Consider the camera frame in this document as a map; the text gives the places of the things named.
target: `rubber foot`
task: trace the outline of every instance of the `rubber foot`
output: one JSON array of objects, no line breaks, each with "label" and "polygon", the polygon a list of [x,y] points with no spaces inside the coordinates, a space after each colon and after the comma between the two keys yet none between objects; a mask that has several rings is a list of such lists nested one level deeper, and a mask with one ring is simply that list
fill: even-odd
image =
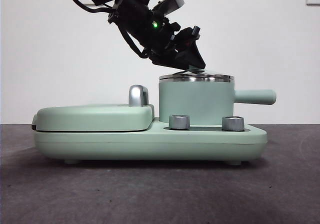
[{"label": "rubber foot", "polygon": [[80,160],[64,160],[64,164],[68,165],[76,165],[79,164],[81,161]]},{"label": "rubber foot", "polygon": [[241,161],[240,160],[228,160],[224,162],[225,164],[228,164],[230,166],[240,166]]}]

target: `white wall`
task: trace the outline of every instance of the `white wall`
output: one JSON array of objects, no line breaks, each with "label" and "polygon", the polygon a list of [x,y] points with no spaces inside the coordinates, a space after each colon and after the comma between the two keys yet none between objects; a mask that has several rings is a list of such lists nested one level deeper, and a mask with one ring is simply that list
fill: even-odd
[{"label": "white wall", "polygon": [[[151,0],[153,6],[159,0]],[[273,106],[236,104],[247,123],[320,123],[320,7],[306,0],[185,0],[169,18],[198,25],[207,69],[234,75],[237,89],[274,89]],[[1,122],[28,124],[38,109],[126,103],[175,69],[139,59],[105,14],[71,0],[1,0]]]}]

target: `mint green appliance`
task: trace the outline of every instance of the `mint green appliance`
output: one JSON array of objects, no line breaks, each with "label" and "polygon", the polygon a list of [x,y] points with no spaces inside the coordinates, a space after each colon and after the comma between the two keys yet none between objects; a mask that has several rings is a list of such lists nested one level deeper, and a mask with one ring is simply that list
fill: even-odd
[{"label": "mint green appliance", "polygon": [[148,89],[133,85],[128,104],[44,108],[32,122],[37,149],[81,160],[214,160],[240,165],[261,156],[267,133],[233,116],[234,103],[271,105],[272,90],[235,91],[229,75],[189,70],[160,77],[160,117]]}]

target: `pot lid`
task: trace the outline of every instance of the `pot lid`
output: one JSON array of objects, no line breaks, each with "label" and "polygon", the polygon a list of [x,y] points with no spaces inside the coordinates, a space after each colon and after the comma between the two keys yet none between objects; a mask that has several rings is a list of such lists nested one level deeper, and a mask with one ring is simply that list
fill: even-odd
[{"label": "pot lid", "polygon": [[205,69],[188,69],[171,75],[163,75],[160,80],[182,82],[233,82],[234,76]]}]

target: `silver knob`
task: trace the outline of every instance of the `silver knob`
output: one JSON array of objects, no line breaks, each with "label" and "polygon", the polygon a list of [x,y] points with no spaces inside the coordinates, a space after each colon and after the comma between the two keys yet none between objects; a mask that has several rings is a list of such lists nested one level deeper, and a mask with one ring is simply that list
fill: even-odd
[{"label": "silver knob", "polygon": [[129,107],[143,107],[148,104],[148,89],[143,85],[132,85],[129,90]]},{"label": "silver knob", "polygon": [[190,117],[188,115],[171,115],[169,117],[169,128],[173,130],[190,129]]},{"label": "silver knob", "polygon": [[242,132],[245,130],[245,121],[241,116],[225,116],[222,118],[222,130]]}]

